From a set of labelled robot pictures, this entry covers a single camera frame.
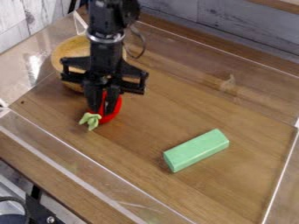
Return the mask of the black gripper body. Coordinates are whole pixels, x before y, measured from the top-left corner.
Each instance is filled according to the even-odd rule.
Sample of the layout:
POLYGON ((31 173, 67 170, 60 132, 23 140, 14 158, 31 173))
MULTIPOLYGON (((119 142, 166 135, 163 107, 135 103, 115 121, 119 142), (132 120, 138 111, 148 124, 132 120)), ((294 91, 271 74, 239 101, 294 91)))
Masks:
POLYGON ((91 43, 90 55, 60 59, 60 80, 64 86, 87 95, 108 92, 143 94, 148 73, 123 58, 123 43, 91 43))

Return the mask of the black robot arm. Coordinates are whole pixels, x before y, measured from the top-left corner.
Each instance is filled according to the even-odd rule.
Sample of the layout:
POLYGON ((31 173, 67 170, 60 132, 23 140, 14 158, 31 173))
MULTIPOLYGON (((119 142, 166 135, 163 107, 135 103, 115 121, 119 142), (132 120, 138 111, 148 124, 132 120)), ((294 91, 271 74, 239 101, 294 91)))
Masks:
POLYGON ((126 29, 139 19, 138 0, 88 0, 90 56, 63 57, 62 80, 80 84, 92 112, 111 115, 124 92, 143 94, 148 72, 124 59, 126 29))

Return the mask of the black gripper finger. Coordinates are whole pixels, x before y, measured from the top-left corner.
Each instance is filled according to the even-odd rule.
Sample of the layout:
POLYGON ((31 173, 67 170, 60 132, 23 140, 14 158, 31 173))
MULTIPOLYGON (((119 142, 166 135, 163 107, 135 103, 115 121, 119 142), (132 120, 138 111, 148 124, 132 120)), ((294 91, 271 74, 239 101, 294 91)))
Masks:
POLYGON ((99 83, 84 83, 84 95, 88 101, 88 108, 92 112, 99 112, 99 108, 103 102, 103 86, 99 83))
POLYGON ((104 112, 106 115, 110 115, 118 105, 118 98, 120 96, 120 86, 119 85, 111 85, 107 88, 107 96, 106 96, 106 107, 104 107, 104 112))

